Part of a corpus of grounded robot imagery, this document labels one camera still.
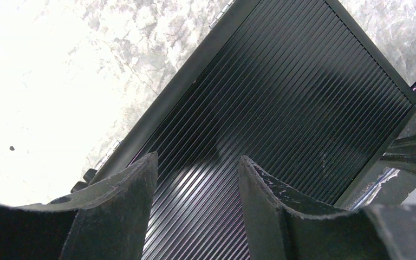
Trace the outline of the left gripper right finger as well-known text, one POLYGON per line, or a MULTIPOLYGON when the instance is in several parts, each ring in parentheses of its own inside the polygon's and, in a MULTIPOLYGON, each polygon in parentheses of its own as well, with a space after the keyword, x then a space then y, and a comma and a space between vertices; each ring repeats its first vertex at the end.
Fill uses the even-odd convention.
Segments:
POLYGON ((336 208, 247 156, 238 173, 251 259, 416 259, 416 205, 336 208))

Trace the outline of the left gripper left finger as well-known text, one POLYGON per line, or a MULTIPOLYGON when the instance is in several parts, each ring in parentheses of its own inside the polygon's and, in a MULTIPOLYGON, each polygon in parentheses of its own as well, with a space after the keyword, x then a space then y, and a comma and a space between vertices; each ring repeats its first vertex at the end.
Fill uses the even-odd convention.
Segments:
POLYGON ((0 259, 140 259, 158 154, 49 204, 0 204, 0 259))

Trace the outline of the black poker chip case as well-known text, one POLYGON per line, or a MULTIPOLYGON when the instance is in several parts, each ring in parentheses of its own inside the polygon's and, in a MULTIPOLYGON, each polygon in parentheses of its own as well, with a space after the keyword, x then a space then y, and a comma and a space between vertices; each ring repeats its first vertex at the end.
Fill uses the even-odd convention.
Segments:
POLYGON ((333 205, 415 111, 339 1, 232 1, 95 181, 157 152, 142 258, 249 259, 242 156, 333 205))

